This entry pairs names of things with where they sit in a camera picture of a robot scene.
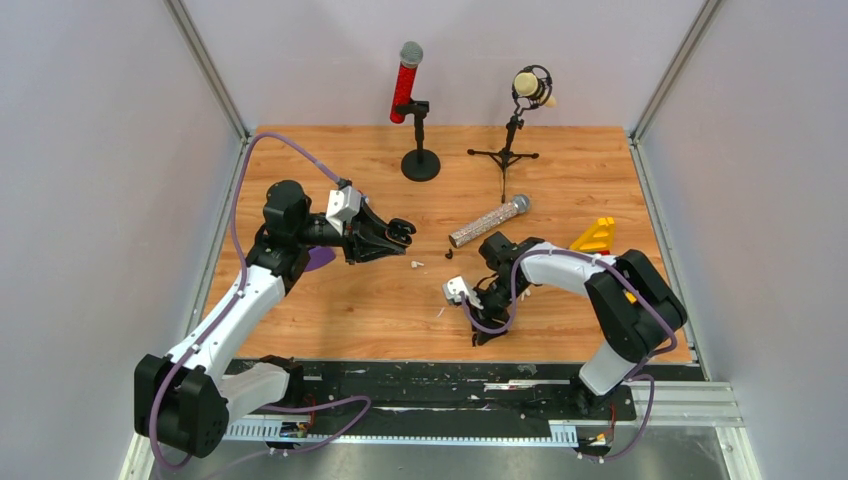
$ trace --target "red microphone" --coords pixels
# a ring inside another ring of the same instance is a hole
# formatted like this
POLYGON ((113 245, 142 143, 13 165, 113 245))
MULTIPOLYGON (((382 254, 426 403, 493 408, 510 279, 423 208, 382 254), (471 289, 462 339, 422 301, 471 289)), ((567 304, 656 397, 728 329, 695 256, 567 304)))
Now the red microphone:
POLYGON ((418 64, 424 58, 424 50, 415 42, 406 42, 400 50, 400 69, 395 85, 395 96, 392 99, 392 111, 389 119, 394 123, 403 123, 404 115, 395 112, 398 105, 406 105, 412 98, 412 84, 415 82, 415 72, 418 64))

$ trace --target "yellow plastic bracket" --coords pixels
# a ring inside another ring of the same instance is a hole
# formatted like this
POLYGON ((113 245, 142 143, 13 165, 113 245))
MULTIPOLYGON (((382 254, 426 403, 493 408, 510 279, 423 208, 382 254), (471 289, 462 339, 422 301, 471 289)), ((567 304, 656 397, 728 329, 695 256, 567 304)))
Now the yellow plastic bracket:
POLYGON ((568 248, 583 253, 609 252, 614 237, 615 220, 612 217, 599 218, 568 248))

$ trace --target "white wall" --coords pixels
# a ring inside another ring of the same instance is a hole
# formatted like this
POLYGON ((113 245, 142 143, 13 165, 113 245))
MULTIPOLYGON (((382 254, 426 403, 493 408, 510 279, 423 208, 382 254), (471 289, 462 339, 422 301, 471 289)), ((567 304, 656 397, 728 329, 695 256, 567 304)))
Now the white wall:
POLYGON ((237 142, 164 3, 0 5, 0 478, 115 478, 237 142))
POLYGON ((848 468, 848 4, 728 0, 645 141, 702 354, 764 478, 848 468))
POLYGON ((522 67, 551 70, 532 125, 634 126, 703 0, 187 0, 249 127, 388 124, 399 51, 424 48, 430 124, 503 125, 522 67))

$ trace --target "wood grain surface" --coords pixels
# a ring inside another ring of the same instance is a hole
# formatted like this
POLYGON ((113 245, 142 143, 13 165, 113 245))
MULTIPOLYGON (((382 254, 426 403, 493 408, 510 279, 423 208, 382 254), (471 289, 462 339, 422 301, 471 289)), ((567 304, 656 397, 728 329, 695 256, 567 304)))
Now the wood grain surface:
MULTIPOLYGON (((267 127, 289 136, 338 175, 369 195, 384 220, 404 218, 418 233, 406 256, 347 265, 341 251, 330 265, 304 274, 289 296, 256 327, 240 356, 275 354, 323 359, 456 361, 588 360, 602 335, 589 301, 551 287, 531 288, 504 337, 471 346, 462 311, 446 307, 442 284, 456 275, 471 283, 489 275, 477 248, 480 237, 444 257, 447 236, 500 203, 500 171, 468 148, 501 148, 498 127, 426 127, 425 147, 441 158, 438 177, 414 183, 400 173, 400 159, 414 146, 412 127, 267 127), (412 269, 410 262, 423 267, 412 269)), ((662 268, 645 202, 620 128, 526 127, 516 152, 536 151, 509 170, 507 197, 524 193, 530 212, 500 230, 512 241, 542 237, 567 247, 597 218, 617 225, 613 253, 644 251, 662 268)), ((268 187, 293 179, 312 197, 313 212, 325 211, 334 187, 295 150, 275 139, 257 145, 238 201, 237 230, 245 251, 262 223, 268 187)), ((207 311, 236 277, 238 262, 224 244, 207 311)), ((688 362, 683 346, 659 361, 688 362)))

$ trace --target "red microphone handle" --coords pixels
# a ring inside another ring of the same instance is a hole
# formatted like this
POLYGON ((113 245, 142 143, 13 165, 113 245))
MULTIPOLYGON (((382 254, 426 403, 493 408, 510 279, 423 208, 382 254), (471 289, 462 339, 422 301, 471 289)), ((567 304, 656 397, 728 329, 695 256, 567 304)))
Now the red microphone handle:
POLYGON ((401 63, 398 70, 398 82, 395 85, 395 96, 392 99, 392 112, 389 115, 394 123, 403 123, 404 116, 395 112, 395 107, 398 105, 406 105, 412 99, 412 84, 415 82, 415 72, 418 68, 409 68, 401 63))

